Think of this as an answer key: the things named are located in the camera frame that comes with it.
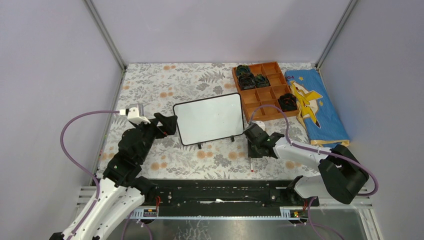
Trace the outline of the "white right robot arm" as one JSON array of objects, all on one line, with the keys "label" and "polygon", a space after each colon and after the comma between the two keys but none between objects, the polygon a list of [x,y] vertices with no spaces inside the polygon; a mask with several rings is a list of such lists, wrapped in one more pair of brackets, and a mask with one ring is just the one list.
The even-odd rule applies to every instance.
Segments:
[{"label": "white right robot arm", "polygon": [[312,146],[291,140],[282,133],[268,134],[256,123],[251,123],[243,133],[252,157],[291,160],[318,172],[315,176],[297,176],[287,186],[286,198],[293,206],[319,196],[332,197],[349,205],[370,178],[343,145],[334,148]]}]

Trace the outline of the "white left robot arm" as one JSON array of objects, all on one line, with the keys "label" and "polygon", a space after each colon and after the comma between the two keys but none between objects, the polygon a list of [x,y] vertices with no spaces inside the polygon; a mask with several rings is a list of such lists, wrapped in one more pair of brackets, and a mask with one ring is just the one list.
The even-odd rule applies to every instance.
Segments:
[{"label": "white left robot arm", "polygon": [[118,153],[102,177],[89,174],[96,192],[83,210],[69,227],[53,233],[50,239],[105,240],[135,208],[158,200],[156,184],[139,173],[154,141],[176,133],[178,117],[156,112],[148,119],[135,108],[121,109],[117,114],[125,116],[133,128],[122,134]]}]

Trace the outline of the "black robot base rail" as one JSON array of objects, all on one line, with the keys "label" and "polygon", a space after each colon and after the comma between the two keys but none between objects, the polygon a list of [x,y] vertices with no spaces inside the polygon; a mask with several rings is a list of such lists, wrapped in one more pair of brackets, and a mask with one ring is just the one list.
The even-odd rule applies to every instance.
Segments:
[{"label": "black robot base rail", "polygon": [[306,210],[318,199],[301,198],[287,180],[178,180],[153,179],[157,200],[142,207],[158,209],[156,218],[217,219],[277,217],[281,208]]}]

